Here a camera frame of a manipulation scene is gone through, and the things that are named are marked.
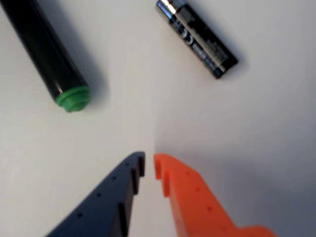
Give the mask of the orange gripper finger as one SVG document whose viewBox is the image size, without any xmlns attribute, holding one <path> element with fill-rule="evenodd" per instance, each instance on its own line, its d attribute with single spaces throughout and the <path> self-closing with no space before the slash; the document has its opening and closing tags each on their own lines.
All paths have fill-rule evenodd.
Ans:
<svg viewBox="0 0 316 237">
<path fill-rule="evenodd" d="M 201 175 L 167 155 L 155 154 L 156 178 L 169 198 L 179 237 L 273 237 L 262 226 L 237 227 Z"/>
</svg>

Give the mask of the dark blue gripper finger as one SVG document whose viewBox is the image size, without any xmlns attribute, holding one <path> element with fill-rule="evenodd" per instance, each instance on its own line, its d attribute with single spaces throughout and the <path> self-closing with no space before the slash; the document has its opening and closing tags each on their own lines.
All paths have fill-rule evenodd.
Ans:
<svg viewBox="0 0 316 237">
<path fill-rule="evenodd" d="M 48 236 L 128 236 L 133 199 L 144 175 L 145 153 L 130 154 Z"/>
</svg>

